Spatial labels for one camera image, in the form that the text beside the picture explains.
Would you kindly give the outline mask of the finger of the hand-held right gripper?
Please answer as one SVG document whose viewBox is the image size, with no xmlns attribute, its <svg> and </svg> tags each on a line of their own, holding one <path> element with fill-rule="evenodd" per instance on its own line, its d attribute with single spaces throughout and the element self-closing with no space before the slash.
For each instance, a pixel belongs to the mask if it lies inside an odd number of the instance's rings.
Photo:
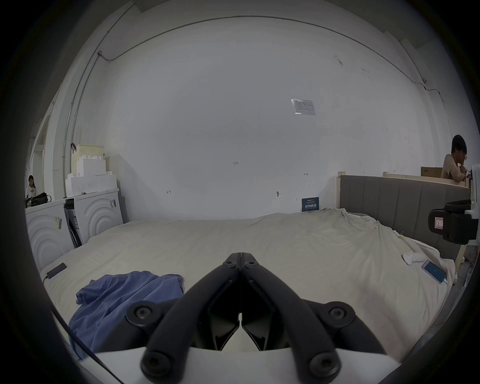
<svg viewBox="0 0 480 384">
<path fill-rule="evenodd" d="M 447 212 L 444 208 L 433 209 L 429 213 L 429 231 L 438 235 L 445 235 Z"/>
</svg>

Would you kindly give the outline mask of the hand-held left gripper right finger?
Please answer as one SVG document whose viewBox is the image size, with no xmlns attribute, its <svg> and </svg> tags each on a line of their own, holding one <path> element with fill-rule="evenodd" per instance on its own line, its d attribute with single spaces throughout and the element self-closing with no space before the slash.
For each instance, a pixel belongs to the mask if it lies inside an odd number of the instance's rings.
<svg viewBox="0 0 480 384">
<path fill-rule="evenodd" d="M 300 298 L 250 253 L 240 253 L 241 325 L 258 350 L 290 348 L 301 383 L 331 383 L 342 363 L 337 348 L 386 355 L 350 305 Z"/>
</svg>

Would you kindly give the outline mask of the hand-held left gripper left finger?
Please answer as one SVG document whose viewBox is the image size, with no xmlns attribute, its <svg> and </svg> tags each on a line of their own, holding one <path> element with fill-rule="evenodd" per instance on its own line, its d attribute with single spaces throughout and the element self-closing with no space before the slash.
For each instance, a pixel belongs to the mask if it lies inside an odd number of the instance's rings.
<svg viewBox="0 0 480 384">
<path fill-rule="evenodd" d="M 130 304 L 97 352 L 146 347 L 141 372 L 152 383 L 180 383 L 191 347 L 221 351 L 241 325 L 241 254 L 231 254 L 182 297 Z"/>
</svg>

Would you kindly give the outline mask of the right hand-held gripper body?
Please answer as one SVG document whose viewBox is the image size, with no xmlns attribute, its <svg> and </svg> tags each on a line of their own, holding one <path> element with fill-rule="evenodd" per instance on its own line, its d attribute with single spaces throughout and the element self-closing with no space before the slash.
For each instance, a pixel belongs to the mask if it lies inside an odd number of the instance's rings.
<svg viewBox="0 0 480 384">
<path fill-rule="evenodd" d="M 446 240 L 460 245 L 480 244 L 480 165 L 471 170 L 473 200 L 452 201 L 445 205 L 447 213 Z"/>
</svg>

